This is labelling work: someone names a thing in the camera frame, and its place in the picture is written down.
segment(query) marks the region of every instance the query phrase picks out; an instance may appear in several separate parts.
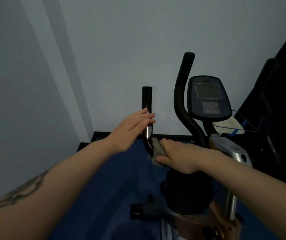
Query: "blue floor mat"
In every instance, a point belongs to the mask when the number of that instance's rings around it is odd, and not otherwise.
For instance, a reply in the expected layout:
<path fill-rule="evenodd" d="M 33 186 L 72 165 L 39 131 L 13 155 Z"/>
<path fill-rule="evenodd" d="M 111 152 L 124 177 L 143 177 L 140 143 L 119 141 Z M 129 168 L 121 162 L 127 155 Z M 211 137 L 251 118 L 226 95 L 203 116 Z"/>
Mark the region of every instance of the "blue floor mat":
<path fill-rule="evenodd" d="M 130 205 L 145 203 L 148 194 L 160 196 L 167 171 L 147 160 L 142 140 L 137 139 L 97 171 L 49 239 L 161 239 L 158 222 L 130 220 Z M 246 224 L 241 240 L 278 239 L 243 204 L 237 210 Z"/>

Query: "tattoo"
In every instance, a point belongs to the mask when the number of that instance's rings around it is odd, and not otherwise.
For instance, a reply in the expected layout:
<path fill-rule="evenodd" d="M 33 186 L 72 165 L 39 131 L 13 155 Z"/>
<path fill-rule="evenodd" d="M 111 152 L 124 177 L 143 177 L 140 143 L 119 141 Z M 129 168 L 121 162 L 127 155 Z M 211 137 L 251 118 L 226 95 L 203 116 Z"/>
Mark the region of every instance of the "tattoo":
<path fill-rule="evenodd" d="M 3 208 L 5 206 L 10 206 L 16 204 L 19 200 L 24 199 L 31 194 L 33 194 L 35 191 L 37 191 L 43 181 L 44 176 L 49 172 L 49 170 L 43 172 L 41 175 L 36 176 L 21 186 L 17 187 L 16 189 L 12 190 L 11 192 L 7 193 L 5 196 L 0 198 L 0 208 Z"/>

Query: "tattooed arm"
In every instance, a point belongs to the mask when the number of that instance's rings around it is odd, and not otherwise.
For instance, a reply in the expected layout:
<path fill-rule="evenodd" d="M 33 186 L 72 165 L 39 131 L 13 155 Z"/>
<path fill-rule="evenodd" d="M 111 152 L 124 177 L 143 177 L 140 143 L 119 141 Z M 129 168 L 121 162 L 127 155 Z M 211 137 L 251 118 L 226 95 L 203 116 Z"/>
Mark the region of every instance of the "tattooed arm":
<path fill-rule="evenodd" d="M 95 141 L 0 199 L 0 239 L 46 239 L 97 169 L 126 151 L 155 114 L 138 111 Z"/>

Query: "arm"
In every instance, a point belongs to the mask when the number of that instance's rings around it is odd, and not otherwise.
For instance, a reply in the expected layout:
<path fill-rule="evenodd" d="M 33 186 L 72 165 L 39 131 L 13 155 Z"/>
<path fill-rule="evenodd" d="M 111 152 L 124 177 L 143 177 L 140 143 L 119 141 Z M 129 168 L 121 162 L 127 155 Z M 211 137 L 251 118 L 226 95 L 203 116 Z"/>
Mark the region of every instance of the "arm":
<path fill-rule="evenodd" d="M 155 114 L 142 109 L 95 141 L 0 199 L 0 239 L 46 239 L 97 169 L 126 151 Z"/>
<path fill-rule="evenodd" d="M 203 171 L 223 184 L 282 239 L 286 239 L 286 183 L 223 153 L 162 139 L 168 157 L 157 161 L 182 173 Z"/>

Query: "hand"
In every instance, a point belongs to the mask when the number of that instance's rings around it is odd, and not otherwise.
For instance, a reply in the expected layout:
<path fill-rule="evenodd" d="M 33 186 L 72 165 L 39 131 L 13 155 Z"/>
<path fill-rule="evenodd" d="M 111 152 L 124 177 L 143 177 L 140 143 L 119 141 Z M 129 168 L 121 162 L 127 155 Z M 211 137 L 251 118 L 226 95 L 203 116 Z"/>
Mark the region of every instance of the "hand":
<path fill-rule="evenodd" d="M 154 124 L 154 113 L 146 113 L 147 108 L 137 111 L 123 120 L 106 138 L 114 154 L 125 152 L 148 124 Z"/>
<path fill-rule="evenodd" d="M 203 159 L 210 157 L 213 153 L 211 149 L 173 140 L 162 139 L 160 143 L 167 156 L 157 156 L 156 161 L 185 174 L 200 170 Z"/>

